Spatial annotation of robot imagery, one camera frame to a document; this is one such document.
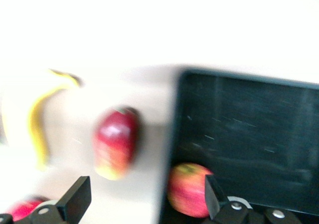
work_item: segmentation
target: red apple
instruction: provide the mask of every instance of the red apple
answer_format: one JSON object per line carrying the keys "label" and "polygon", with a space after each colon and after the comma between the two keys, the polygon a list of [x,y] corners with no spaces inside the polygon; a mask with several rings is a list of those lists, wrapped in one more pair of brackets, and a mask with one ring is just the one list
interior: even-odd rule
{"label": "red apple", "polygon": [[209,216],[205,202],[205,175],[212,172],[194,163],[175,166],[169,175],[167,198],[180,213],[195,217]]}
{"label": "red apple", "polygon": [[11,214],[13,221],[16,222],[33,212],[41,203],[47,201],[46,198],[31,197],[14,204],[7,213]]}
{"label": "red apple", "polygon": [[98,125],[93,137],[96,172],[117,180],[127,172],[138,133],[138,116],[130,108],[114,110]]}

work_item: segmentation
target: silver screw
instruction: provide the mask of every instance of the silver screw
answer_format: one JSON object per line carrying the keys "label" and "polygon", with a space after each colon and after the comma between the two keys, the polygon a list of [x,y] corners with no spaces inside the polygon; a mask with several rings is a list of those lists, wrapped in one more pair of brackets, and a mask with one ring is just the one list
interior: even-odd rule
{"label": "silver screw", "polygon": [[277,217],[277,218],[281,218],[281,219],[285,218],[285,214],[280,210],[274,210],[273,215],[274,217]]}
{"label": "silver screw", "polygon": [[41,208],[41,209],[38,211],[38,213],[39,213],[39,215],[42,215],[42,214],[47,213],[48,211],[49,211],[49,208]]}
{"label": "silver screw", "polygon": [[235,210],[242,210],[243,207],[240,205],[240,203],[232,203],[231,207]]}

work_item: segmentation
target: banana peel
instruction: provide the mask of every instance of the banana peel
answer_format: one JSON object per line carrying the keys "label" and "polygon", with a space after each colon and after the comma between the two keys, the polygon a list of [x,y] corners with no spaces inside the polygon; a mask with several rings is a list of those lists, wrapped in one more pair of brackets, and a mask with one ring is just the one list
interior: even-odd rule
{"label": "banana peel", "polygon": [[18,84],[9,85],[3,96],[1,113],[8,144],[31,155],[39,170],[45,170],[49,159],[42,122],[45,100],[60,90],[76,87],[78,80],[69,74],[37,70]]}

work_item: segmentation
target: white background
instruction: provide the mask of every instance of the white background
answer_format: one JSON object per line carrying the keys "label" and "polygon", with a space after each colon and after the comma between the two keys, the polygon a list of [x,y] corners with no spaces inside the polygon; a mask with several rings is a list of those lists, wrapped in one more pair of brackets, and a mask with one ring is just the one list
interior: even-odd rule
{"label": "white background", "polygon": [[[0,0],[0,93],[12,80],[24,86],[34,66],[85,84],[46,106],[50,144],[60,147],[47,173],[17,175],[23,155],[0,150],[0,170],[11,174],[0,184],[0,211],[34,192],[59,198],[89,174],[95,199],[83,223],[155,223],[181,68],[319,83],[318,64],[319,0]],[[148,131],[130,176],[113,183],[95,175],[89,147],[97,118],[118,104],[140,110]]]}

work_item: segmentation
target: black tray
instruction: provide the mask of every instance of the black tray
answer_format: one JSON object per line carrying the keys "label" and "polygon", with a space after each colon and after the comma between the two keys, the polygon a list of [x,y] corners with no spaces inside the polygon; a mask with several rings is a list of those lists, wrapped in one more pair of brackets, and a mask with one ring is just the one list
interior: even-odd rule
{"label": "black tray", "polygon": [[[205,70],[179,80],[169,169],[214,172],[228,196],[284,208],[319,223],[319,87]],[[176,212],[166,194],[160,224],[203,220]]]}

